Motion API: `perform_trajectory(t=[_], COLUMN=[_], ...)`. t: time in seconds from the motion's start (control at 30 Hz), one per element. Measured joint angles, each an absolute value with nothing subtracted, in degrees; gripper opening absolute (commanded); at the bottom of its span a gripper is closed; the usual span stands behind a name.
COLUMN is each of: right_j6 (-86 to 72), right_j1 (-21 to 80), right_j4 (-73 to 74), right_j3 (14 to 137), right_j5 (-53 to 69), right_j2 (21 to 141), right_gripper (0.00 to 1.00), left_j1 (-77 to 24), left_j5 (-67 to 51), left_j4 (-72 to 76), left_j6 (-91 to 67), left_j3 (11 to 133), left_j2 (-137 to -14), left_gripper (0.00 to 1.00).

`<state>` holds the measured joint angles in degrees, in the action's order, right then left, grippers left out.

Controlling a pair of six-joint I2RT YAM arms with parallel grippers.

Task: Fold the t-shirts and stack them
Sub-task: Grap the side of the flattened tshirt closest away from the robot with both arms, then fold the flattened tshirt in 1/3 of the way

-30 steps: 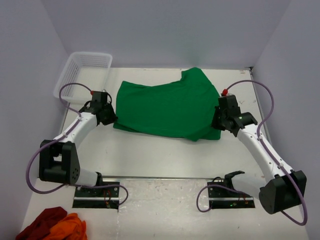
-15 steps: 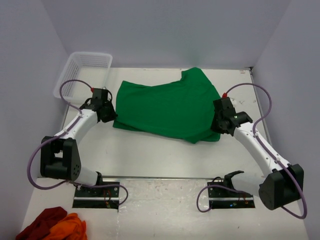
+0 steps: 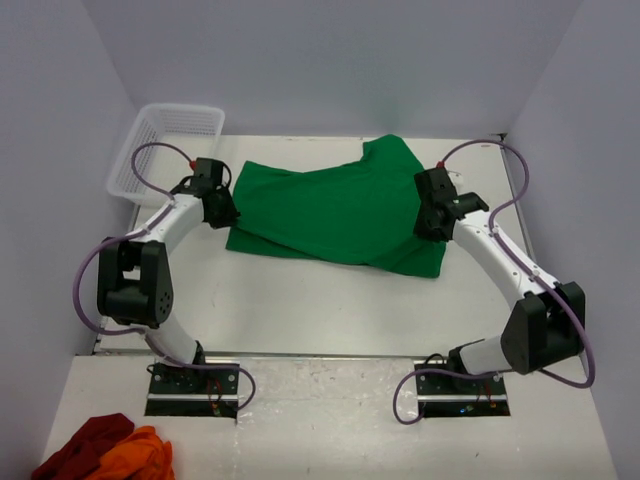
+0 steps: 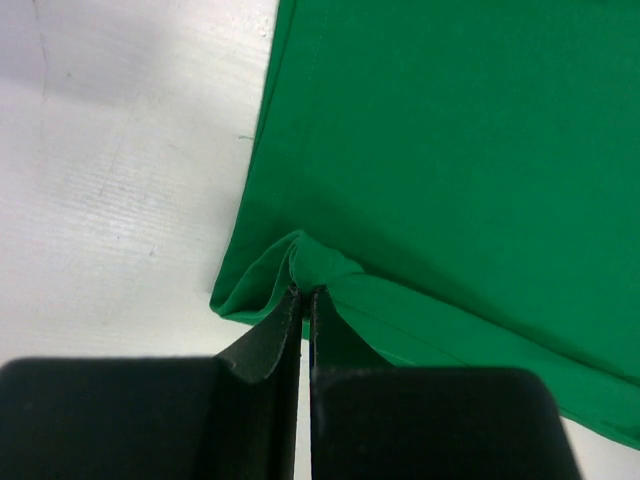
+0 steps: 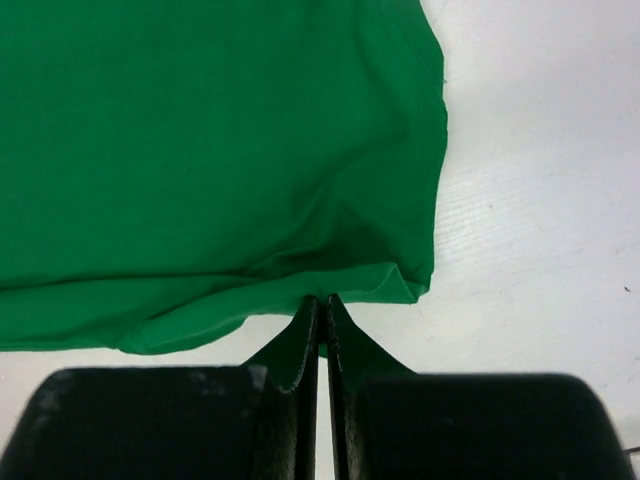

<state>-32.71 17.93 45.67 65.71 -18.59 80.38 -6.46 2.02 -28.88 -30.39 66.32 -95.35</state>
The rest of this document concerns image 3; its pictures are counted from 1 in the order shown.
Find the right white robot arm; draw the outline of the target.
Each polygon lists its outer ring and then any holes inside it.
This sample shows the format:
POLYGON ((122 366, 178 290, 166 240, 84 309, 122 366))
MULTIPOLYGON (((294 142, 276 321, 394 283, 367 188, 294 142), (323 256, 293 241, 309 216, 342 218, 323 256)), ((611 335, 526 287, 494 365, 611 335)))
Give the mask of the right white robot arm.
POLYGON ((455 242, 503 295, 509 318, 501 334, 449 351, 446 380, 467 393, 484 375, 527 375, 578 356, 586 295, 575 282, 561 283, 530 259, 495 221, 495 212, 474 192, 460 194, 442 167, 414 176, 420 206, 414 233, 455 242))

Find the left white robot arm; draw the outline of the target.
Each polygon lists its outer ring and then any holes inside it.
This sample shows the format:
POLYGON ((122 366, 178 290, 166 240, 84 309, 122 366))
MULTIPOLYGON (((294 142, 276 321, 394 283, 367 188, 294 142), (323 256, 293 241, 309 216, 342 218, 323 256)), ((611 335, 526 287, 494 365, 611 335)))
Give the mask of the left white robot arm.
POLYGON ((168 192, 168 198, 137 230, 110 238, 98 255, 97 307, 116 324, 131 328, 156 358, 171 367, 172 380, 195 393, 208 379, 200 343, 173 312, 175 293, 169 256, 195 228, 237 223, 231 170, 222 161, 195 160, 194 172, 168 192))

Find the green t shirt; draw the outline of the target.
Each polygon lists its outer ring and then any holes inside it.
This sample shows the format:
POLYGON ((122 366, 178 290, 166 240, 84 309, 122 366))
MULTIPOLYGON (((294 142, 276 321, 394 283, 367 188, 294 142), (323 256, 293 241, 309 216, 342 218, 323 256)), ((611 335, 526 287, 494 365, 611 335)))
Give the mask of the green t shirt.
POLYGON ((245 163, 233 199, 241 213, 229 251, 369 266, 436 279, 446 246, 413 233, 423 166, 405 141, 367 141, 359 160, 308 172, 245 163))

